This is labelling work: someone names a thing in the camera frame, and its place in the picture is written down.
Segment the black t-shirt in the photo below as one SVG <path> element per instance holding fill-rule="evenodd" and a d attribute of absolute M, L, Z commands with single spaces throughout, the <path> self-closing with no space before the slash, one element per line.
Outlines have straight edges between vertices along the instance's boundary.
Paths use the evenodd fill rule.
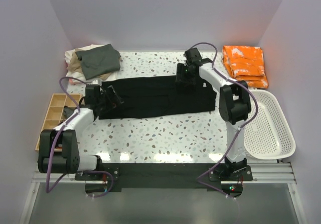
<path fill-rule="evenodd" d="M 191 86 L 176 84 L 174 75 L 124 78 L 104 82 L 102 86 L 112 86 L 123 103 L 102 112 L 101 120 L 202 113 L 214 111 L 216 105 L 216 92 L 201 78 Z"/>

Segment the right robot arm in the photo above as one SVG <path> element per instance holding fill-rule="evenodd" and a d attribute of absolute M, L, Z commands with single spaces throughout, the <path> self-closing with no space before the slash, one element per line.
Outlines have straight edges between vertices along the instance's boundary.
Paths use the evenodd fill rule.
<path fill-rule="evenodd" d="M 207 81 L 219 91 L 219 114 L 226 123 L 228 149 L 224 156 L 224 176 L 235 180 L 247 166 L 244 153 L 244 127 L 251 112 L 250 92 L 245 81 L 236 81 L 214 67 L 214 60 L 202 58 L 194 47 L 185 51 L 185 63 L 177 65 L 176 83 L 195 86 L 197 79 Z"/>

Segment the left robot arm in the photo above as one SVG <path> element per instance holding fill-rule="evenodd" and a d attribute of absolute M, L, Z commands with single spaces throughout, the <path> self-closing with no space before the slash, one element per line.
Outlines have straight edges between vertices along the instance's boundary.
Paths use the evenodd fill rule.
<path fill-rule="evenodd" d="M 104 174 L 97 155 L 79 154 L 77 135 L 102 114 L 119 107 L 123 101 L 113 86 L 89 84 L 85 87 L 84 104 L 70 94 L 76 105 L 73 113 L 62 123 L 40 134 L 38 170 L 41 173 L 73 174 L 85 171 L 93 180 Z"/>

